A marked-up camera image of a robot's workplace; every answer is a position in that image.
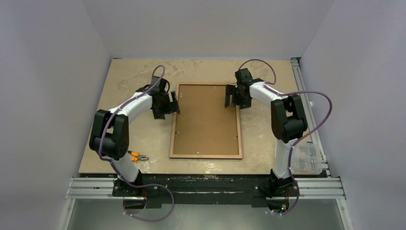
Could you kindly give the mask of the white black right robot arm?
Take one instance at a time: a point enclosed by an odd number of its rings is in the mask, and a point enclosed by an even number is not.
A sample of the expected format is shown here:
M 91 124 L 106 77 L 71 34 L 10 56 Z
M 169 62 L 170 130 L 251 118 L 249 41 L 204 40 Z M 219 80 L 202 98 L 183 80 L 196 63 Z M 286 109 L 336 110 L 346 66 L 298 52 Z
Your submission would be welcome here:
M 232 104 L 247 109 L 256 99 L 270 108 L 271 130 L 277 139 L 277 149 L 265 191 L 280 195 L 294 182 L 293 148 L 308 128 L 302 99 L 298 94 L 281 93 L 267 87 L 264 80 L 253 78 L 248 69 L 237 70 L 235 78 L 235 85 L 226 85 L 225 107 Z

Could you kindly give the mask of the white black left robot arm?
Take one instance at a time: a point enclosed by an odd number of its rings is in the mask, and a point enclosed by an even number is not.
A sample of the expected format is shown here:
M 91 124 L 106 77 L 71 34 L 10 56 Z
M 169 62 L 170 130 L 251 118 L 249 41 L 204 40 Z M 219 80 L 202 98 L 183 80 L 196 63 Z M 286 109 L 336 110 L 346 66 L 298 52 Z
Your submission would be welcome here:
M 131 196 L 142 192 L 143 183 L 138 180 L 140 170 L 133 164 L 128 153 L 129 126 L 142 113 L 151 110 L 154 119 L 165 119 L 172 113 L 180 113 L 174 91 L 163 77 L 153 76 L 151 83 L 139 88 L 132 97 L 110 110 L 98 110 L 94 115 L 89 148 L 99 159 L 108 162 L 123 181 L 124 190 Z

